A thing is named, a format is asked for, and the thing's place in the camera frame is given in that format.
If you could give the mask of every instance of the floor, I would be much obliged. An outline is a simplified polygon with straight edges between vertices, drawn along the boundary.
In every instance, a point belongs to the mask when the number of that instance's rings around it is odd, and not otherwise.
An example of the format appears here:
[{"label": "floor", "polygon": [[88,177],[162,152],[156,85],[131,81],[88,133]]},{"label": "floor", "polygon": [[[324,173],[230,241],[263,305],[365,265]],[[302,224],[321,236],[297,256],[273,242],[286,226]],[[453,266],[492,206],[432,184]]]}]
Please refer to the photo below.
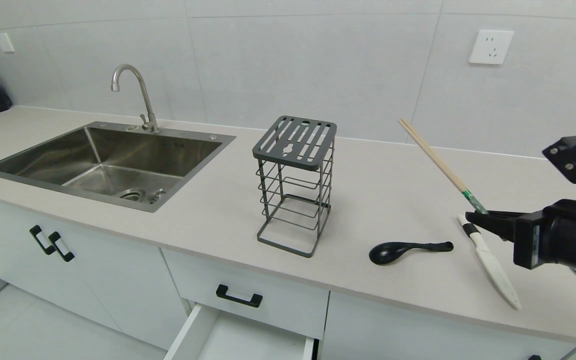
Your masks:
[{"label": "floor", "polygon": [[165,354],[13,285],[0,291],[0,360],[162,360]]}]

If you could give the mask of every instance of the metal rack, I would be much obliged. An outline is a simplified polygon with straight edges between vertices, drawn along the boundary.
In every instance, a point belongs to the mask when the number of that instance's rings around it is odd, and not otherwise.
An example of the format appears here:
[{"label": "metal rack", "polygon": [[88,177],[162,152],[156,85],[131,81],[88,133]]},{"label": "metal rack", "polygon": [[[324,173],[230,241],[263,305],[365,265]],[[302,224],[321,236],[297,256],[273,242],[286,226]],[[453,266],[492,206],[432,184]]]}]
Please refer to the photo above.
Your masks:
[{"label": "metal rack", "polygon": [[253,148],[265,223],[259,242],[310,258],[330,214],[337,126],[281,116]]}]

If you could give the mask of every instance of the black spoon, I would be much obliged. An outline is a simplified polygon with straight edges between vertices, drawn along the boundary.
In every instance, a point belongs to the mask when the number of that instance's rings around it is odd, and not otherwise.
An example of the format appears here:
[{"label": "black spoon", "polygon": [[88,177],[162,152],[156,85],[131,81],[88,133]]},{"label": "black spoon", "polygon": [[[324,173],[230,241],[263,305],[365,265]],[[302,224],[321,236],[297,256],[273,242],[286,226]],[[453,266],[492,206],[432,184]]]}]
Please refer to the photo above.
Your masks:
[{"label": "black spoon", "polygon": [[410,249],[424,249],[428,251],[435,251],[437,253],[445,253],[448,251],[453,251],[455,246],[450,241],[445,243],[400,243],[400,242],[389,242],[378,244],[373,247],[368,254],[370,261],[377,265],[386,265],[399,259],[406,251]]}]

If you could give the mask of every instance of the wooden chopsticks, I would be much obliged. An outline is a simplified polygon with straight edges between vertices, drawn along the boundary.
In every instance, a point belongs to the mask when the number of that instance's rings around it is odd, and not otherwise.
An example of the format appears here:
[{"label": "wooden chopsticks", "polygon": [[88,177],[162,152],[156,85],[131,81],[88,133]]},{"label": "wooden chopsticks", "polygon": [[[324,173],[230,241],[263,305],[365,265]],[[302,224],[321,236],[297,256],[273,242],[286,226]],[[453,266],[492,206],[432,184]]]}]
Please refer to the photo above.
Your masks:
[{"label": "wooden chopsticks", "polygon": [[443,162],[439,156],[435,153],[435,151],[430,148],[430,146],[424,141],[424,139],[419,136],[419,134],[413,129],[413,127],[406,122],[404,119],[399,119],[399,124],[401,125],[404,130],[406,130],[407,134],[419,145],[419,148],[423,150],[423,152],[428,155],[430,160],[434,162],[434,164],[441,170],[441,172],[446,175],[446,178],[450,180],[450,182],[457,188],[457,190],[468,200],[468,202],[475,208],[475,211],[481,214],[487,214],[487,210],[483,207],[483,205],[477,200],[475,195],[468,190],[466,184],[462,182],[462,180],[455,175],[455,173]]}]

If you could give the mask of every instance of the wall outlet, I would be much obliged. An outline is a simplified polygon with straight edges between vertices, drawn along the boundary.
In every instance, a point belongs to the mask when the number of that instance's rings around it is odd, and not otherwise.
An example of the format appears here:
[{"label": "wall outlet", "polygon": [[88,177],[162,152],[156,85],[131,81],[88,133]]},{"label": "wall outlet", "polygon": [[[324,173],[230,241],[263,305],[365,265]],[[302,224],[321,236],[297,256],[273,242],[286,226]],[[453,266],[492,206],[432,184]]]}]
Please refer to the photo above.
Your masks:
[{"label": "wall outlet", "polygon": [[513,34],[513,31],[479,30],[469,62],[471,64],[503,64]]},{"label": "wall outlet", "polygon": [[0,47],[4,53],[12,54],[15,52],[7,32],[0,32]]}]

